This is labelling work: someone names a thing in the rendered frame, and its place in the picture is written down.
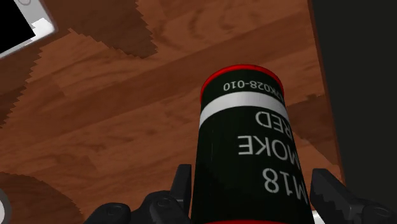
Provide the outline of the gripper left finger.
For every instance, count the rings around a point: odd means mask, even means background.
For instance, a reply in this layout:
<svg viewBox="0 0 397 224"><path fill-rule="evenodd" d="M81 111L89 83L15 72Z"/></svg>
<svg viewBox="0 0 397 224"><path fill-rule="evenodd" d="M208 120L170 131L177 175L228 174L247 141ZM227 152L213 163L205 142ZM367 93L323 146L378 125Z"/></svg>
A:
<svg viewBox="0 0 397 224"><path fill-rule="evenodd" d="M83 224L192 224L192 166L178 166L171 189L149 193L134 211L122 203L99 206Z"/></svg>

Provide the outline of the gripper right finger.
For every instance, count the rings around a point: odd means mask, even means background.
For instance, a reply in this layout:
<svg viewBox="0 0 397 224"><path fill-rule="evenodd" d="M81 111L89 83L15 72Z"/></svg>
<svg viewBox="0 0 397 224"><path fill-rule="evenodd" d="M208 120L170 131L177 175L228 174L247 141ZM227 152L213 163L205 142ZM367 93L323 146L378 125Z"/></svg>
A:
<svg viewBox="0 0 397 224"><path fill-rule="evenodd" d="M314 169L310 202L315 224L397 224L389 208L351 193L327 169Z"/></svg>

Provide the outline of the white tablet with black screen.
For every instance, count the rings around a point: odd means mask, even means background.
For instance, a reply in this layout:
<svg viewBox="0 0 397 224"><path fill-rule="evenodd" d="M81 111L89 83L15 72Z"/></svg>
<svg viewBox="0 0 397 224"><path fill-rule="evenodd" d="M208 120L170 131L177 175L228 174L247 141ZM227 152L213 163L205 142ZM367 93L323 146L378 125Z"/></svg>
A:
<svg viewBox="0 0 397 224"><path fill-rule="evenodd" d="M0 0L0 59L56 32L44 0Z"/></svg>

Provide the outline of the grey round object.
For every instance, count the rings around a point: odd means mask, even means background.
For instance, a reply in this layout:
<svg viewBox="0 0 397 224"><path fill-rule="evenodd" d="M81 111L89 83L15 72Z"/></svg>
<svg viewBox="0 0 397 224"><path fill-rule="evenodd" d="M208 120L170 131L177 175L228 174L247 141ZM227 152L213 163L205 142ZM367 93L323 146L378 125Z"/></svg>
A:
<svg viewBox="0 0 397 224"><path fill-rule="evenodd" d="M0 189L0 224L10 224L12 208L5 192Z"/></svg>

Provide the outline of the black can with red rim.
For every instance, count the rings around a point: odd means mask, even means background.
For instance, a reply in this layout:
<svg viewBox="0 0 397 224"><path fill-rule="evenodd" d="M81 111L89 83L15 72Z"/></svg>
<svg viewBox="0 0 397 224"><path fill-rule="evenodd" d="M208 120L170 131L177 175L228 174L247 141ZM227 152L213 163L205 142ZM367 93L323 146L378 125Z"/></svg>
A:
<svg viewBox="0 0 397 224"><path fill-rule="evenodd" d="M315 224L280 79L229 66L200 105L193 224Z"/></svg>

